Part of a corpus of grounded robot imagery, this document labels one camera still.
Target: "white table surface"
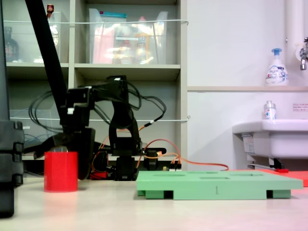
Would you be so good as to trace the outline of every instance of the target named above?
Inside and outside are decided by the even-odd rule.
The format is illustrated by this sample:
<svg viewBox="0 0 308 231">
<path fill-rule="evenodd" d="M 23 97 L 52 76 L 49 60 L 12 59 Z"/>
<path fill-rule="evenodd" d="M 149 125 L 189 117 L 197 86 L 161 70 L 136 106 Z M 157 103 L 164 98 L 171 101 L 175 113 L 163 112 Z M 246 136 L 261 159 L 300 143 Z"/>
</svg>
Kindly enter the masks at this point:
<svg viewBox="0 0 308 231">
<path fill-rule="evenodd" d="M 173 201 L 137 197 L 136 182 L 45 193 L 42 178 L 26 178 L 15 192 L 15 215 L 0 231 L 308 231 L 308 188 L 292 199 Z"/>
</svg>

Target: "white sink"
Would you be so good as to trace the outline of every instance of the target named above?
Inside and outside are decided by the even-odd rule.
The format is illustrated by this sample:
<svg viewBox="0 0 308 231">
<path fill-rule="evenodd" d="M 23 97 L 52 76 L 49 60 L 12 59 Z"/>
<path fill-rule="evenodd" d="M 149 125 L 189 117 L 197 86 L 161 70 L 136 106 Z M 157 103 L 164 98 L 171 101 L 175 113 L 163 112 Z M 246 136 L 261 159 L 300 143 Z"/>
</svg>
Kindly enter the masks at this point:
<svg viewBox="0 0 308 231">
<path fill-rule="evenodd" d="M 308 120 L 260 120 L 233 126 L 248 155 L 308 159 Z"/>
</svg>

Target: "red cylinder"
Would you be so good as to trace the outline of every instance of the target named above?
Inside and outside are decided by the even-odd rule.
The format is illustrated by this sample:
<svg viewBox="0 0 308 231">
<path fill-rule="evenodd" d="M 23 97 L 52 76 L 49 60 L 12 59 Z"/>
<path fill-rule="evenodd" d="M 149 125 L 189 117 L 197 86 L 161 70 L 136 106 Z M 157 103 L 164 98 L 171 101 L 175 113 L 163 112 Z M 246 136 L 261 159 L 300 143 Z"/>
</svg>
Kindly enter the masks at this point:
<svg viewBox="0 0 308 231">
<path fill-rule="evenodd" d="M 77 191 L 77 152 L 46 152 L 44 166 L 45 192 L 64 193 Z"/>
</svg>

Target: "green tray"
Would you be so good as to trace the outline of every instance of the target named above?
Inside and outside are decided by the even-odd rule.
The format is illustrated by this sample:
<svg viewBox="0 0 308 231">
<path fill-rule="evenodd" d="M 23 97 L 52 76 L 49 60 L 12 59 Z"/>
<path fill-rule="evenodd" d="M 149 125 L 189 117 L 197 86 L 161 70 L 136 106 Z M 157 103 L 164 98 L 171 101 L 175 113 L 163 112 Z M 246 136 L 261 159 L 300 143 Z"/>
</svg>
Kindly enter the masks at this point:
<svg viewBox="0 0 308 231">
<path fill-rule="evenodd" d="M 174 200 L 291 198 L 303 181 L 261 171 L 140 171 L 138 196 Z"/>
</svg>

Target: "white shelf board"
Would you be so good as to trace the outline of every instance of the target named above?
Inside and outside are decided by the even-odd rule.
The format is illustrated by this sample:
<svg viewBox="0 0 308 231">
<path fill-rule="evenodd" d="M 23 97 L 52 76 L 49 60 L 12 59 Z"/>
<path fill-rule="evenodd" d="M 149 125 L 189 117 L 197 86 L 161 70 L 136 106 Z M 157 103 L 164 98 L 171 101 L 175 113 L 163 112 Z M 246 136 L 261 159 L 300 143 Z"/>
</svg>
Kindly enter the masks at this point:
<svg viewBox="0 0 308 231">
<path fill-rule="evenodd" d="M 135 160 L 138 161 L 139 160 L 139 156 L 134 156 L 135 157 Z M 118 158 L 118 156 L 109 156 L 109 161 L 116 161 L 116 159 Z M 164 156 L 164 157 L 161 157 L 161 158 L 158 158 L 159 161 L 172 161 L 173 159 L 175 158 L 175 156 Z M 33 156 L 32 155 L 23 155 L 22 156 L 22 159 L 23 160 L 34 160 Z"/>
<path fill-rule="evenodd" d="M 175 5 L 178 0 L 86 0 L 92 4 Z"/>
<path fill-rule="evenodd" d="M 180 65 L 75 64 L 75 69 L 86 80 L 105 80 L 109 76 L 126 75 L 130 81 L 172 81 L 178 78 Z"/>
<path fill-rule="evenodd" d="M 308 86 L 188 86 L 187 91 L 308 91 Z"/>
<path fill-rule="evenodd" d="M 44 64 L 6 63 L 8 79 L 47 80 Z M 61 64 L 63 76 L 68 79 L 68 64 Z"/>
</svg>

